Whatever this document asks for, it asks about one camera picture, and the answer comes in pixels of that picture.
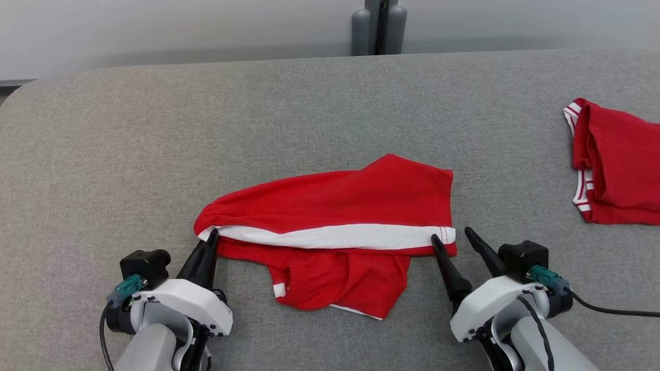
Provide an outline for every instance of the white trim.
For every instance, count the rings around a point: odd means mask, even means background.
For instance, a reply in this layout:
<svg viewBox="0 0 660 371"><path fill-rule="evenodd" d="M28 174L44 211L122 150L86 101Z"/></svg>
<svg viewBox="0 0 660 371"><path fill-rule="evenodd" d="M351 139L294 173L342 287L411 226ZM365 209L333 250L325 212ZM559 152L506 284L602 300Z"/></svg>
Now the white trim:
<svg viewBox="0 0 660 371"><path fill-rule="evenodd" d="M564 111L564 117L566 118L566 122L568 123L568 127L571 128L571 134L575 137L575 136L576 136L576 129L575 129L575 127L573 126L573 123L572 123L572 121L571 121L571 119L573 118L573 116L571 116L570 113Z"/></svg>
<svg viewBox="0 0 660 371"><path fill-rule="evenodd" d="M580 111L582 111L582 107L580 107L579 104L577 104L575 102L569 104L568 107L571 108L576 113L580 113Z"/></svg>
<svg viewBox="0 0 660 371"><path fill-rule="evenodd" d="M456 230L446 226L404 226L396 224L345 224L274 233L250 226L210 226L198 235L206 241L213 229L227 238L270 246L301 249L403 250L430 246L431 235L443 244L456 241Z"/></svg>
<svg viewBox="0 0 660 371"><path fill-rule="evenodd" d="M277 285L273 285L273 292L275 293L276 298L286 296L286 284L278 283Z"/></svg>
<svg viewBox="0 0 660 371"><path fill-rule="evenodd" d="M356 310L356 309L353 309L353 308L348 308L348 307L345 307L345 306L338 306L338 305L336 305L336 304L330 304L330 306L333 307L333 308L339 308L339 309L347 310L347 311L349 311L349 312L351 312L351 313L361 314L361 315L363 315L363 316L368 316L368 317L371 317L371 318L375 318L375 319L377 319L377 320L379 320L379 321L382 321L382 320L383 320L382 318L374 317L374 316L371 316L370 314L367 314L367 313L362 313L362 312L360 312L359 310Z"/></svg>
<svg viewBox="0 0 660 371"><path fill-rule="evenodd" d="M566 123L571 129L571 134L575 137L576 128L578 127L578 113L582 111L577 103L573 102L563 110ZM593 173L591 169L577 170L577 188L576 195L573 197L573 203L580 211L590 211L591 205L588 203L587 191L593 189Z"/></svg>

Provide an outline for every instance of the folded red clothing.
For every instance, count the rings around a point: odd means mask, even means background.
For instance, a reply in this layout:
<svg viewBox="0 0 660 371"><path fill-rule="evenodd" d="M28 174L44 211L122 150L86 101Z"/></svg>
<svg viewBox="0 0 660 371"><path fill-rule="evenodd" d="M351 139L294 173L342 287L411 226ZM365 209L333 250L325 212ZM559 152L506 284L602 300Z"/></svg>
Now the folded red clothing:
<svg viewBox="0 0 660 371"><path fill-rule="evenodd" d="M362 170L297 176L225 195L195 233L218 254L267 265L275 297L302 310L334 306L383 319L407 285L410 256L437 234L456 255L453 174L386 155Z"/></svg>
<svg viewBox="0 0 660 371"><path fill-rule="evenodd" d="M573 202L584 219L660 225L660 125L584 98L564 116L574 134Z"/></svg>

